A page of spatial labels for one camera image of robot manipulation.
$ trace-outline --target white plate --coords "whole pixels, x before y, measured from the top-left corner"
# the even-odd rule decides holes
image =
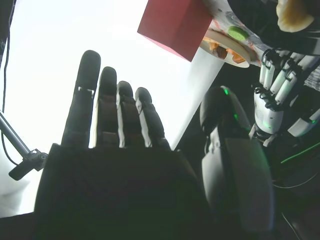
[[[236,63],[232,60],[233,55],[231,53],[227,53],[225,59],[221,59],[222,61],[240,67],[240,68],[248,68],[250,66],[250,56],[249,53],[247,52],[247,50],[245,50],[245,48],[243,46],[241,46],[239,43],[237,43],[236,41],[232,40],[231,38],[213,31],[213,30],[208,30],[205,33],[205,37],[210,38],[212,40],[214,40],[215,42],[219,43],[221,47],[225,48],[225,49],[231,49],[232,51],[236,52],[238,55],[240,55],[245,61],[241,62],[241,63]],[[206,41],[201,42],[200,44],[200,48],[202,48],[203,50],[205,50],[207,53],[212,55],[212,51],[209,48],[209,44]]]

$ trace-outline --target metal pole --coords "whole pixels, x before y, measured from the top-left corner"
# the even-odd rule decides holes
[[[29,148],[21,140],[15,130],[10,126],[8,121],[5,119],[5,116],[2,111],[0,111],[0,130],[14,146],[14,148],[19,152],[19,154],[26,158],[30,153]]]

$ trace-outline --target green cable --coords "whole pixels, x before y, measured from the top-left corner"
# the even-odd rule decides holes
[[[315,148],[315,147],[317,147],[317,146],[319,146],[319,145],[320,145],[320,142],[318,142],[317,144],[315,144],[315,145],[307,148],[306,150],[303,150],[302,152],[299,152],[299,153],[297,153],[297,154],[295,154],[295,155],[293,155],[293,156],[290,156],[290,157],[286,158],[285,160],[283,160],[283,161],[281,162],[281,164],[284,164],[285,162],[289,161],[290,159],[293,159],[293,158],[295,158],[295,157],[298,157],[299,155],[304,154],[305,152],[308,152],[309,150],[311,150],[311,149],[313,149],[313,148]]]

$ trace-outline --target green light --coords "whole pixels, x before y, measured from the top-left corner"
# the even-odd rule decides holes
[[[284,164],[285,162],[289,161],[290,159],[293,159],[293,158],[295,158],[295,157],[298,157],[298,156],[300,156],[301,154],[304,154],[305,152],[308,152],[309,150],[311,150],[311,149],[313,149],[313,148],[315,148],[315,147],[317,147],[317,146],[319,146],[319,145],[320,145],[320,142],[318,142],[317,144],[315,144],[315,145],[307,148],[306,150],[303,150],[303,151],[297,153],[296,155],[293,155],[293,156],[290,156],[290,157],[286,158],[285,160],[283,160],[283,161],[281,162],[281,164]]]
[[[268,123],[266,123],[265,121],[263,121],[263,125],[264,125],[266,128],[271,129],[271,126],[270,126]]]

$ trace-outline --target red block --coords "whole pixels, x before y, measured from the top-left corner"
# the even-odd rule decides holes
[[[137,32],[191,62],[211,21],[202,0],[149,0]]]

